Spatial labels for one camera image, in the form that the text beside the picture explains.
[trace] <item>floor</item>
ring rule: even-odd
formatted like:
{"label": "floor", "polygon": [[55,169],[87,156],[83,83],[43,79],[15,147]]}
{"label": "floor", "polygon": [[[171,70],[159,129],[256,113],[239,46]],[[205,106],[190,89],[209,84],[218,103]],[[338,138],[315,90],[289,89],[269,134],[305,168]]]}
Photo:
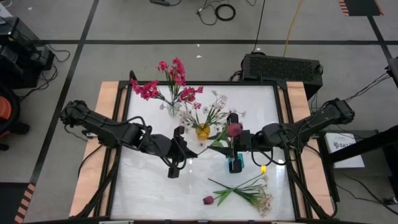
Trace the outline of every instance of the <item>floor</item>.
{"label": "floor", "polygon": [[[196,15],[204,3],[199,0],[182,0],[175,7],[146,0],[13,1],[8,8],[13,16],[20,17],[53,48],[72,53],[66,62],[55,62],[58,78],[48,89],[37,91],[22,102],[21,120],[30,124],[30,133],[2,140],[11,149],[0,153],[0,169],[7,171],[0,172],[0,182],[36,183],[25,222],[68,217],[85,142],[65,134],[58,121],[65,103],[85,100],[94,108],[101,82],[126,80],[130,70],[140,80],[161,79],[154,66],[174,57],[185,63],[189,80],[227,80],[239,70],[244,54],[254,47],[263,1],[258,0],[254,7],[243,0],[225,2],[236,8],[236,17],[205,26]],[[378,3],[384,16],[373,18],[384,40],[377,39],[367,17],[344,16],[338,0],[304,0],[286,56],[319,60],[324,66],[318,103],[347,98],[383,74],[387,61],[382,47],[393,57],[398,55],[398,2]],[[298,4],[298,0],[266,1],[258,51],[282,56]],[[229,12],[221,10],[220,14],[227,16]],[[213,22],[215,16],[206,9],[202,18]],[[21,95],[26,91],[16,92]],[[392,97],[397,93],[394,82],[388,79],[355,98],[350,102],[355,120],[344,128],[383,131],[397,124],[398,98]],[[392,196],[386,174],[361,180],[378,197]],[[364,189],[345,177],[337,176],[336,181],[358,197],[368,197]],[[339,192],[340,219],[366,223],[395,220],[380,205],[355,200],[340,189]]]}

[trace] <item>white table surface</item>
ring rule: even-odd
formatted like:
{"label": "white table surface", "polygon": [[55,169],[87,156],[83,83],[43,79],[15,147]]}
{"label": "white table surface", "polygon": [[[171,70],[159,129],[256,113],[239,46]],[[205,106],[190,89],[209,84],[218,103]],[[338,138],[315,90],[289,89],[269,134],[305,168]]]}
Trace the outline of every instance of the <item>white table surface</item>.
{"label": "white table surface", "polygon": [[[160,86],[167,97],[168,88]],[[205,86],[202,94],[197,94],[197,101],[203,106],[214,102],[211,90],[228,96],[225,111],[236,108],[246,111],[244,118],[239,117],[244,129],[251,133],[259,131],[269,123],[278,123],[275,94],[272,86]],[[127,117],[142,116],[146,125],[153,127],[153,134],[163,134],[171,139],[174,128],[178,126],[178,117],[170,117],[167,110],[160,110],[160,100],[143,100],[132,92]],[[198,112],[200,119],[205,115]],[[197,140],[194,130],[184,134],[188,148],[195,153],[201,152],[211,141]],[[167,178],[168,167],[155,156],[150,156],[128,148],[122,149],[118,179],[114,193],[112,219],[171,219],[171,220],[294,220],[289,180],[285,166],[271,164],[267,167],[269,177],[267,194],[274,200],[271,212],[264,218],[243,198],[231,194],[217,207],[204,205],[203,198],[213,191],[224,190],[210,182],[211,178],[230,187],[237,186],[260,174],[248,152],[242,152],[244,168],[241,173],[230,174],[224,155],[208,149],[199,158],[189,159],[186,167],[180,171],[177,179]],[[254,153],[258,163],[268,160],[259,153]],[[284,161],[284,153],[279,148],[274,150],[274,159]]]}

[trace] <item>yellow cable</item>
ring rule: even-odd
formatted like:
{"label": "yellow cable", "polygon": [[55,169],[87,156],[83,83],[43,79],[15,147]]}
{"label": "yellow cable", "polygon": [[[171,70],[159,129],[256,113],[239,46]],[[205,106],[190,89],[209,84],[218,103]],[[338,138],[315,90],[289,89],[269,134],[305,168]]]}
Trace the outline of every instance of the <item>yellow cable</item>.
{"label": "yellow cable", "polygon": [[297,14],[299,13],[299,10],[300,10],[300,7],[301,7],[301,3],[303,3],[303,0],[300,0],[300,3],[299,3],[298,6],[297,6],[296,13],[294,14],[292,23],[291,23],[290,28],[289,28],[289,32],[287,33],[287,38],[286,38],[286,43],[285,43],[284,57],[285,57],[285,54],[286,54],[286,51],[287,51],[287,44],[289,43],[290,32],[292,31],[293,24],[294,24],[294,20],[296,20]]}

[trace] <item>vase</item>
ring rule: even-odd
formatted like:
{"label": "vase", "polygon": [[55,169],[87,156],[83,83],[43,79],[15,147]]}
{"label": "vase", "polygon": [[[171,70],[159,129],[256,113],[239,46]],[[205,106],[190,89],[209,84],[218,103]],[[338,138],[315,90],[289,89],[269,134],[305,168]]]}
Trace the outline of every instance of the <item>vase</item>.
{"label": "vase", "polygon": [[178,113],[178,108],[176,107],[176,104],[174,105],[168,105],[167,111],[169,112],[169,115],[174,117]]}
{"label": "vase", "polygon": [[196,128],[196,132],[199,140],[207,140],[210,135],[210,127],[202,123],[200,128]]}

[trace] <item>yellow vase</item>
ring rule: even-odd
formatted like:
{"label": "yellow vase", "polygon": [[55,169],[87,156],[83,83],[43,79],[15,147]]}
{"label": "yellow vase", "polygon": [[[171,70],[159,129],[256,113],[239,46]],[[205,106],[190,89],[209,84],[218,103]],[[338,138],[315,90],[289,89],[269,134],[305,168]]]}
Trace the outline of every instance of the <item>yellow vase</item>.
{"label": "yellow vase", "polygon": [[210,135],[210,127],[202,123],[200,128],[196,129],[196,132],[199,140],[206,140]]}

